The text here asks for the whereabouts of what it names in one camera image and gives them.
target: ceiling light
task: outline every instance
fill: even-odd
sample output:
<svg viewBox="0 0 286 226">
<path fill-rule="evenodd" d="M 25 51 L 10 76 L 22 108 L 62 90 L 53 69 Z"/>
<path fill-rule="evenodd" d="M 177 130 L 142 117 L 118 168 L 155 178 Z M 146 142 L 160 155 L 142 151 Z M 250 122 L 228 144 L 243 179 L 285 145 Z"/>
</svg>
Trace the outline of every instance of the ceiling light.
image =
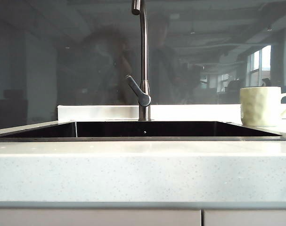
<svg viewBox="0 0 286 226">
<path fill-rule="evenodd" d="M 190 34 L 195 34 L 195 30 L 194 30 L 193 25 L 192 25 L 192 28 L 191 28 Z"/>
</svg>

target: faucet spout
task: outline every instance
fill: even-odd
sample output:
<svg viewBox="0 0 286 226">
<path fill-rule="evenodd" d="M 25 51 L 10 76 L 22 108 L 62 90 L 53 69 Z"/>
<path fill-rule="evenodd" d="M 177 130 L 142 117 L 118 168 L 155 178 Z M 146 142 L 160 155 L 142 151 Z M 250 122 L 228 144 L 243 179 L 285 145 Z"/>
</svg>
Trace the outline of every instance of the faucet spout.
<svg viewBox="0 0 286 226">
<path fill-rule="evenodd" d="M 141 0 L 132 0 L 132 14 L 133 15 L 139 15 L 141 9 Z"/>
<path fill-rule="evenodd" d="M 147 30 L 147 13 L 145 0 L 132 0 L 131 12 L 133 15 L 139 15 L 141 28 L 141 91 L 150 97 L 150 89 L 148 82 L 148 30 Z M 150 121 L 150 103 L 143 106 L 139 102 L 139 121 Z"/>
</svg>

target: glass backsplash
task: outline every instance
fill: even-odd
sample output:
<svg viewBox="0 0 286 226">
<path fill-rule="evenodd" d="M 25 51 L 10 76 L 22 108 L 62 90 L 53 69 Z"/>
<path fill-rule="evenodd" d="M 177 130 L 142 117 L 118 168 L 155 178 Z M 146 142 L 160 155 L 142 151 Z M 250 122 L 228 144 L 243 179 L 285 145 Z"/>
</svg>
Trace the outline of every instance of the glass backsplash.
<svg viewBox="0 0 286 226">
<path fill-rule="evenodd" d="M 146 0 L 152 104 L 237 104 L 286 92 L 286 1 Z M 0 0 L 0 128 L 56 120 L 58 105 L 137 105 L 131 0 Z"/>
</svg>

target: faucet handle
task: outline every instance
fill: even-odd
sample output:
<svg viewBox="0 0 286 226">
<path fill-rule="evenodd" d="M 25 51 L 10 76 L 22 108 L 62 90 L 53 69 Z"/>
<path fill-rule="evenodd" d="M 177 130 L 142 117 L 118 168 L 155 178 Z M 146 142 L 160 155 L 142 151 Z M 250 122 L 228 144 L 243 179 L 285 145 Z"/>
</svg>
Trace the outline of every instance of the faucet handle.
<svg viewBox="0 0 286 226">
<path fill-rule="evenodd" d="M 151 104 L 151 97 L 140 89 L 140 87 L 130 75 L 126 75 L 125 78 L 130 88 L 133 90 L 135 95 L 137 95 L 139 105 L 143 107 L 149 106 Z"/>
</svg>

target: window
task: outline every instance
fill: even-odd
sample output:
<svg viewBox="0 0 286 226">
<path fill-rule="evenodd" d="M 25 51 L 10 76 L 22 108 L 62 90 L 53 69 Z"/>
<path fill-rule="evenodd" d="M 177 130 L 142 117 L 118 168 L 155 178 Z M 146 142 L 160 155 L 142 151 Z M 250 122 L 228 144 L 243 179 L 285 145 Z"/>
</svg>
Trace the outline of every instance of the window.
<svg viewBox="0 0 286 226">
<path fill-rule="evenodd" d="M 248 56 L 246 86 L 261 86 L 262 79 L 270 79 L 270 50 L 266 46 Z"/>
</svg>

